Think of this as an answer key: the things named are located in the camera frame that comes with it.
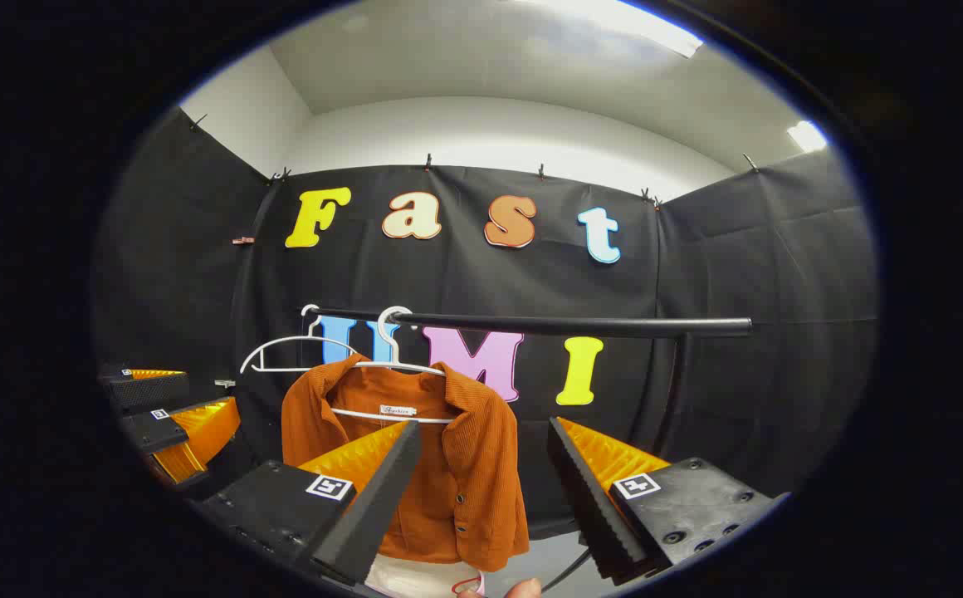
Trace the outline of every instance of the orange corduroy jacket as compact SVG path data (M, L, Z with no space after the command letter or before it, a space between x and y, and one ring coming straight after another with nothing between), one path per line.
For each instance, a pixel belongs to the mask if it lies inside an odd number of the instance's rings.
M379 552L428 563L466 561L481 571L499 571L509 557L528 552L518 421L500 395L443 363L433 367L445 377L352 367L361 360L354 353L293 383L281 407L283 461L298 466L395 424L332 408L377 414L390 405L414 408L414 417L452 419L420 424L422 457Z

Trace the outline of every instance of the white ceiling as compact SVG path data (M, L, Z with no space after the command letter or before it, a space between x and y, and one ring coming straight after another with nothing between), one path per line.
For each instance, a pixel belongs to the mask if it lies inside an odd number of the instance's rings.
M713 46L684 58L516 0L364 0L271 43L312 114L428 96L561 105L678 141L732 170L800 153L800 117Z

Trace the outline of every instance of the black fabric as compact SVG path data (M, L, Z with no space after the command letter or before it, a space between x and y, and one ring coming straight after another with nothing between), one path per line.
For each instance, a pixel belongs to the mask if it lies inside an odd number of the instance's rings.
M755 330L693 340L657 454L709 459L770 496L822 462L863 393L876 343L866 217L853 176L829 151L663 205L661 315L750 317Z
M333 223L317 231L310 248L285 247L306 190L348 186L352 199L337 207ZM435 194L441 231L435 238L387 238L383 219L389 201L409 192ZM490 203L502 194L531 197L535 241L522 249L486 242ZM618 220L611 245L621 249L614 264L593 260L585 248L577 214L607 209ZM240 360L273 338L293 336L301 326L300 307L348 307L382 311L406 306L420 313L516 316L654 317L657 313L657 223L653 207L633 194L607 187L486 168L379 166L291 175L266 198L257 215L257 242L242 264L236 299L235 352ZM475 351L484 333L463 332ZM394 332L401 360L428 363L429 341L422 330L401 326ZM649 340L602 338L592 391L595 401L556 404L564 387L569 336L527 336L515 359L511 402L519 418L519 470L531 536L548 537L573 529L569 504L545 451L546 420L560 415L617 439L630 440L634 420L653 401L648 370ZM371 330L357 323L351 345L370 355ZM268 367L296 363L299 344L265 351ZM306 364L322 363L322 344L302 347ZM245 438L258 458L281 457L281 401L296 374L261 374L247 368L237 375L236 393ZM657 416L651 413L652 425Z
M199 404L231 379L231 299L264 179L174 109L126 168L94 256L99 363L185 371Z

